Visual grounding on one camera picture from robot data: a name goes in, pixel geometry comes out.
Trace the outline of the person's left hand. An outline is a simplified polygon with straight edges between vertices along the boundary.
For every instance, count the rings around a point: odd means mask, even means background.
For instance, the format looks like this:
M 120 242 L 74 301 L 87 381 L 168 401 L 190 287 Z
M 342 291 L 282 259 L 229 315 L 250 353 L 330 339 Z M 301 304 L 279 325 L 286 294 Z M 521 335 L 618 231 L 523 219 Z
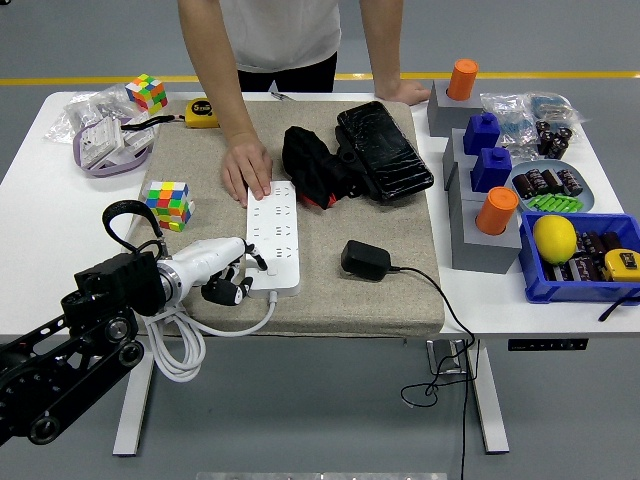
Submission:
M 377 98 L 409 106 L 428 101 L 431 96 L 431 90 L 417 80 L 399 79 L 390 82 L 375 80 L 374 87 Z

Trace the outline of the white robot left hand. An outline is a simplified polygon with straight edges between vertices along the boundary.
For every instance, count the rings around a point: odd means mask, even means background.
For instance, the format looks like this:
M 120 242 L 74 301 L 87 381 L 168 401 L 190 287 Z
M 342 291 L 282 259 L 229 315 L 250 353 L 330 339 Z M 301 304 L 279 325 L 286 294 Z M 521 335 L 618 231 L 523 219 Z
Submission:
M 157 262 L 165 290 L 166 305 L 177 306 L 193 287 L 201 288 L 202 297 L 215 304 L 235 306 L 248 295 L 253 279 L 246 277 L 238 285 L 240 259 L 249 254 L 265 271 L 268 266 L 254 244 L 238 237 L 198 240 L 170 259 Z

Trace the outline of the person's right hand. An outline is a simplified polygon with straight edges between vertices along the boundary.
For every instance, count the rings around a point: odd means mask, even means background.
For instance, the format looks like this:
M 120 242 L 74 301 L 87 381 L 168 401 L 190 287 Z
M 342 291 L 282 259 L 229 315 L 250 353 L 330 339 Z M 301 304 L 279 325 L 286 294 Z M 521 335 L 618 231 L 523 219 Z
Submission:
M 271 193 L 272 159 L 255 133 L 239 133 L 227 140 L 221 180 L 233 200 L 248 205 L 248 193 L 262 199 Z

